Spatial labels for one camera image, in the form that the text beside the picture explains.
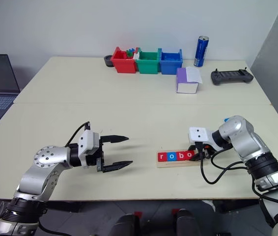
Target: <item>plastic bin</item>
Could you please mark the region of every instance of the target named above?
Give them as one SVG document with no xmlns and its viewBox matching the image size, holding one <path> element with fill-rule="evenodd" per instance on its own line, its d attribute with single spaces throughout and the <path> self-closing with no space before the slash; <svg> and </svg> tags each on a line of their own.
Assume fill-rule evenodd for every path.
<svg viewBox="0 0 278 236">
<path fill-rule="evenodd" d="M 161 52 L 162 48 L 159 48 L 158 52 L 155 53 L 143 52 L 138 48 L 138 52 L 134 57 L 140 74 L 157 74 L 159 72 Z"/>
<path fill-rule="evenodd" d="M 137 70 L 136 62 L 134 60 L 134 54 L 138 51 L 138 48 L 133 52 L 132 57 L 128 56 L 126 51 L 122 51 L 119 47 L 116 47 L 111 61 L 118 73 L 135 73 Z"/>
<path fill-rule="evenodd" d="M 176 75 L 177 68 L 183 64 L 182 50 L 178 53 L 160 52 L 160 68 L 163 75 Z"/>
</svg>

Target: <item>blue can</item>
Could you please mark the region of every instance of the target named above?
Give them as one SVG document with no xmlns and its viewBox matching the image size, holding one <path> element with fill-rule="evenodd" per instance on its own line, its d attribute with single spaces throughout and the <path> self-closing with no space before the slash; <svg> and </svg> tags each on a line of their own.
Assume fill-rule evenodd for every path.
<svg viewBox="0 0 278 236">
<path fill-rule="evenodd" d="M 199 37 L 195 61 L 194 61 L 195 66 L 197 66 L 197 67 L 203 66 L 204 57 L 206 56 L 208 43 L 209 43 L 209 37 L 207 37 L 207 36 Z"/>
</svg>

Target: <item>blue letter block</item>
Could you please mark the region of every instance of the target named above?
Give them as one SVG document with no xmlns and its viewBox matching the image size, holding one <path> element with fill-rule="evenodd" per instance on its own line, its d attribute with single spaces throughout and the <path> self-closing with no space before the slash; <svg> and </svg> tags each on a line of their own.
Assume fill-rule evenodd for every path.
<svg viewBox="0 0 278 236">
<path fill-rule="evenodd" d="M 167 161 L 176 161 L 176 152 L 168 152 L 167 153 Z"/>
</svg>

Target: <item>black cable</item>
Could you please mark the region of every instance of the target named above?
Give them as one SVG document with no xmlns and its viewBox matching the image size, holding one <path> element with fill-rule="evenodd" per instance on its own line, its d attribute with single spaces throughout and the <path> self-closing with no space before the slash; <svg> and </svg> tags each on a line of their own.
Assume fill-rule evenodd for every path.
<svg viewBox="0 0 278 236">
<path fill-rule="evenodd" d="M 225 167 L 218 166 L 216 163 L 214 163 L 214 162 L 213 162 L 213 158 L 215 158 L 218 154 L 220 154 L 220 153 L 222 153 L 222 152 L 224 152 L 224 151 L 230 150 L 230 149 L 232 149 L 232 148 L 233 148 L 233 146 L 229 146 L 229 147 L 227 147 L 227 148 L 225 148 L 225 149 L 222 149 L 222 150 L 217 151 L 217 152 L 215 152 L 214 154 L 212 154 L 211 159 L 210 159 L 211 164 L 214 165 L 215 167 L 221 169 L 221 170 L 225 170 Z M 247 168 L 244 167 L 244 166 L 241 166 L 241 167 L 233 167 L 233 168 L 229 168 L 228 170 L 233 171 L 233 170 L 241 170 L 241 169 L 242 169 L 242 170 L 247 170 Z"/>
<path fill-rule="evenodd" d="M 75 135 L 79 132 L 79 130 L 84 127 L 86 124 L 90 123 L 89 121 L 86 123 L 83 123 L 82 125 L 79 126 L 79 128 L 74 132 L 74 134 L 71 136 L 71 138 L 69 139 L 69 141 L 66 143 L 65 147 L 68 147 L 69 144 L 71 143 L 71 141 L 74 139 Z"/>
<path fill-rule="evenodd" d="M 188 148 L 188 151 L 193 151 L 195 150 L 196 146 L 195 145 L 190 145 Z"/>
<path fill-rule="evenodd" d="M 46 228 L 41 224 L 40 219 L 39 219 L 39 228 L 40 228 L 41 230 L 43 230 L 44 232 L 47 232 L 47 233 L 49 233 L 49 234 L 61 235 L 61 236 L 71 236 L 70 234 L 66 234 L 66 233 L 62 233 L 62 232 L 56 232 L 56 231 L 52 231 L 52 230 L 46 229 Z"/>
<path fill-rule="evenodd" d="M 270 198 L 268 196 L 265 196 L 263 194 L 260 194 L 257 192 L 257 190 L 255 189 L 255 183 L 254 183 L 254 178 L 252 178 L 252 183 L 251 183 L 251 188 L 252 188 L 252 191 L 254 192 L 254 194 L 256 194 L 258 197 L 260 197 L 261 199 L 266 199 L 268 201 L 271 201 L 271 202 L 275 202 L 275 203 L 278 203 L 278 199 L 275 199 L 275 198 Z"/>
<path fill-rule="evenodd" d="M 230 170 L 230 168 L 232 167 L 232 166 L 235 166 L 235 165 L 237 165 L 237 164 L 240 164 L 240 163 L 242 163 L 241 161 L 237 161 L 237 162 L 234 162 L 234 163 L 232 163 L 232 164 L 230 164 L 230 165 L 228 165 L 220 174 L 219 174 L 219 176 L 214 180 L 214 181 L 209 181 L 208 179 L 207 179 L 207 177 L 205 176 L 205 174 L 204 174 L 204 171 L 203 171 L 203 159 L 204 159 L 204 155 L 203 155 L 203 152 L 200 152 L 199 153 L 200 154 L 200 158 L 201 158 L 201 161 L 200 161 L 200 170 L 201 170 L 201 174 L 202 174 L 202 177 L 204 178 L 204 180 L 208 183 L 208 184 L 215 184 L 215 183 L 217 183 L 219 180 L 220 180 L 220 178 L 225 174 L 225 172 L 226 171 L 228 171 L 228 170 Z"/>
</svg>

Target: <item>green bin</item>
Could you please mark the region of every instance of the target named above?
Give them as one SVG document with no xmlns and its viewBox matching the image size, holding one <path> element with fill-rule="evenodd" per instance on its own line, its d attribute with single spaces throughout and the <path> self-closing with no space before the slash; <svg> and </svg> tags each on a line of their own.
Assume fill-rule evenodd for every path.
<svg viewBox="0 0 278 236">
<path fill-rule="evenodd" d="M 134 55 L 140 74 L 157 74 L 160 71 L 160 55 L 162 49 L 157 52 L 143 52 L 138 48 L 138 52 Z"/>
</svg>

